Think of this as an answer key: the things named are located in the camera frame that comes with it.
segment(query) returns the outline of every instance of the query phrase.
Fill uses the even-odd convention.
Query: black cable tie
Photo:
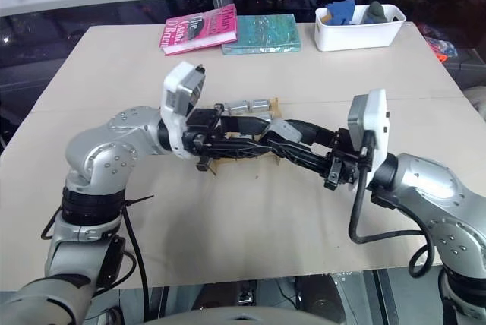
[[[155,195],[151,195],[151,196],[146,196],[146,197],[142,197],[142,198],[138,198],[136,200],[125,200],[125,206],[128,207],[128,206],[131,206],[133,204],[137,204],[139,202],[142,202],[142,201],[145,201],[145,200],[148,200],[149,198],[152,198],[154,197]]]

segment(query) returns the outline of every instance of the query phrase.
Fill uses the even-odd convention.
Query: blue object
[[[355,0],[327,4],[326,8],[329,10],[333,18],[326,21],[326,25],[350,25],[352,15],[355,13],[355,6]]]
[[[222,44],[225,55],[297,52],[301,49],[293,14],[245,15],[238,18],[238,40]]]

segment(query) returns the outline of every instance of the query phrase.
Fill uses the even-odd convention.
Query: book cover
[[[166,55],[236,40],[234,4],[199,14],[167,19],[159,47]]]
[[[238,16],[238,40],[222,45],[227,55],[297,52],[301,49],[293,14]]]

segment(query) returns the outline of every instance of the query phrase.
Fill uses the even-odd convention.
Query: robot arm
[[[167,153],[183,159],[196,156],[197,169],[207,171],[212,159],[273,152],[318,173],[331,190],[358,181],[352,240],[363,244],[397,235],[426,235],[428,263],[436,245],[446,268],[441,288],[447,303],[459,314],[486,321],[486,199],[438,163],[387,153],[390,125],[383,90],[355,97],[349,129],[330,131],[305,121],[225,115],[220,104],[196,109],[203,84],[204,69],[182,63],[166,78],[160,110],[125,110],[69,143],[66,157],[71,170],[62,208],[55,215],[46,277],[17,292],[2,308],[2,319],[22,324],[39,319],[82,323],[96,290],[109,287],[118,277],[125,240],[116,233],[126,213],[125,187],[138,160]],[[252,138],[233,137],[232,132]],[[321,156],[312,152],[312,144],[330,150]],[[365,188],[372,191],[373,202],[401,210],[421,230],[358,237]]]

